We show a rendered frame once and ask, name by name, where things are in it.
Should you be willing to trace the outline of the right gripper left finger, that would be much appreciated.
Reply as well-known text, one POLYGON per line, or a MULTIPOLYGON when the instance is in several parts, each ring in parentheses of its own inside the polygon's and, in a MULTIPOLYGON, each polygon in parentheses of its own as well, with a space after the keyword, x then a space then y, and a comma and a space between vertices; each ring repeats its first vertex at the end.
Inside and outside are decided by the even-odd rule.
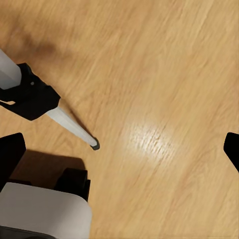
POLYGON ((0 192, 26 151, 21 132, 0 138, 0 192))

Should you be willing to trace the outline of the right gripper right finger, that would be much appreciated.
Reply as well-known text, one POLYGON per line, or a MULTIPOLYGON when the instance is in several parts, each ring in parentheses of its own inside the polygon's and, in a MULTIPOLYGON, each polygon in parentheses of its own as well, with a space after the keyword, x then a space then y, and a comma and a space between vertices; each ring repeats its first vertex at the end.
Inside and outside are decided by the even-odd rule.
POLYGON ((239 134, 232 132, 227 133, 224 143, 224 152, 239 172, 239 134))

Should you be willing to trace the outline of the camera tripod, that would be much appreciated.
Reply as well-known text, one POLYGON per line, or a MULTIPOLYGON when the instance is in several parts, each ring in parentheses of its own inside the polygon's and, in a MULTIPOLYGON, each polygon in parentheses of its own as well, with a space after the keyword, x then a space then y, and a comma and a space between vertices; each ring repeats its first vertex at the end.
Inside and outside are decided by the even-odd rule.
POLYGON ((30 121, 46 114, 99 150, 99 141, 58 106, 59 100, 60 95, 36 76, 28 64, 16 64, 0 49, 0 105, 30 121))

